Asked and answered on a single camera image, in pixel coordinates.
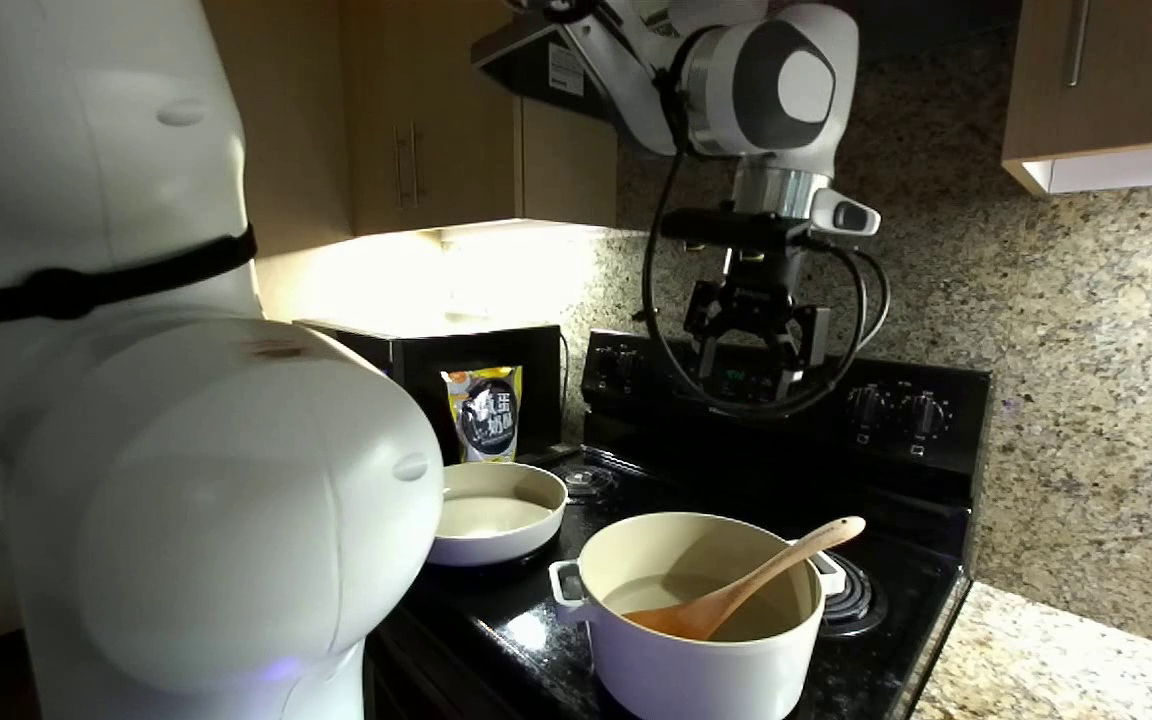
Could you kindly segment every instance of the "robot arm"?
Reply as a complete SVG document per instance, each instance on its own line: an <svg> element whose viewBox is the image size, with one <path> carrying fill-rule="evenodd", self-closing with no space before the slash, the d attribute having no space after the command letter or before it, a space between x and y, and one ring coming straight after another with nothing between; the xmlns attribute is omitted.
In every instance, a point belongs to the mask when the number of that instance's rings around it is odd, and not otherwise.
<svg viewBox="0 0 1152 720"><path fill-rule="evenodd" d="M859 264L867 256L819 235L875 235L882 210L830 186L848 127L859 29L834 2L671 0L668 22L639 21L633 0L534 0L582 56L589 81L625 130L662 154L735 161L731 193L717 208L662 210L645 251L645 323L653 311L657 235L730 246L724 279L698 282L685 326L698 366L662 340L671 376L724 415L792 415L817 404L875 334ZM835 256L855 279L851 347L830 366L830 307L796 304L803 251ZM722 334L750 330L771 352L770 399L731 404L709 390L722 376Z"/></svg>

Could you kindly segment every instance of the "granite backsplash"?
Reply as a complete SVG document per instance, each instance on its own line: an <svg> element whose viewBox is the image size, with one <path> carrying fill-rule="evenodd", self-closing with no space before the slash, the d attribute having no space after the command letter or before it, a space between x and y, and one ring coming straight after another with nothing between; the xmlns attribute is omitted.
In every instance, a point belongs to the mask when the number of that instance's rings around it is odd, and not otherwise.
<svg viewBox="0 0 1152 720"><path fill-rule="evenodd" d="M867 246L898 282L867 356L997 376L976 575L1152 637L1152 186L1038 201L1005 176L1012 29L859 69L835 186L885 210ZM662 176L664 161L625 149L627 228L648 222ZM678 195L711 202L724 164L685 164ZM639 235L609 235L595 261L572 340L627 326L639 304ZM668 264L664 307L682 307L711 251L668 246Z"/></svg>

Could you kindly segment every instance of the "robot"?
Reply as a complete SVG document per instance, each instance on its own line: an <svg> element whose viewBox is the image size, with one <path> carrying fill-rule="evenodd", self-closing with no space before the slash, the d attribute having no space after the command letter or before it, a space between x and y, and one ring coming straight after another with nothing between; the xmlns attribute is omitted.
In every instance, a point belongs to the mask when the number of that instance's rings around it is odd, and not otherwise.
<svg viewBox="0 0 1152 720"><path fill-rule="evenodd" d="M668 33L627 0L534 13L635 141L739 154L731 202L662 235L731 246L698 334L753 326L796 376L792 256L810 228L875 231L830 186L855 22L678 7ZM762 37L781 71L750 81ZM750 107L801 127L764 134ZM0 483L51 720L366 711L366 639L440 520L440 445L376 366L262 320L248 261L244 134L200 2L0 0Z"/></svg>

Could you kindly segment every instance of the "kitchen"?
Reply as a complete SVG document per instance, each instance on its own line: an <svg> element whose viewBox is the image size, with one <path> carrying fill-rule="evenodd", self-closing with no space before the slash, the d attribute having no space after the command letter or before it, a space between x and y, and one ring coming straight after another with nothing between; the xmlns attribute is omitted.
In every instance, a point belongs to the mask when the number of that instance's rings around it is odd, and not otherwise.
<svg viewBox="0 0 1152 720"><path fill-rule="evenodd" d="M213 2L253 141L270 311L381 326L560 320L575 366L589 326L633 326L639 231L473 228L345 243L370 222L351 195L336 13L329 0ZM1038 201L999 166L1012 22L999 7L966 37L887 41L898 47L859 69L835 185L885 210L871 251L898 307L871 356L988 366L997 378L976 575L999 595L983 608L1054 603L1152 639L1152 186ZM657 186L662 161L619 149L619 214L605 222L645 228ZM711 201L722 185L702 176L688 193ZM682 279L664 293L682 307L711 256L678 251L671 264L664 274ZM958 680L968 689L933 680L927 716L988 692Z"/></svg>

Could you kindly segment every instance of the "stovetop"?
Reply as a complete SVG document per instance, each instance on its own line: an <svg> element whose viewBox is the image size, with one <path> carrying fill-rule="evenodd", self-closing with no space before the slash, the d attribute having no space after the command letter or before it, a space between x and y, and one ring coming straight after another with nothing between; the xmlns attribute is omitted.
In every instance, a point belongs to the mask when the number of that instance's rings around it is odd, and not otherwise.
<svg viewBox="0 0 1152 720"><path fill-rule="evenodd" d="M796 428L753 430L635 404L635 340L595 334L585 448L530 457L569 483L564 528L495 569L426 569L405 608L447 639L522 716L627 716L595 680L585 626L549 588L552 560L635 513L693 509L801 537L834 516L867 531L835 560L859 569L867 617L819 623L792 720L910 716L968 591L971 475L988 378L855 365Z"/></svg>

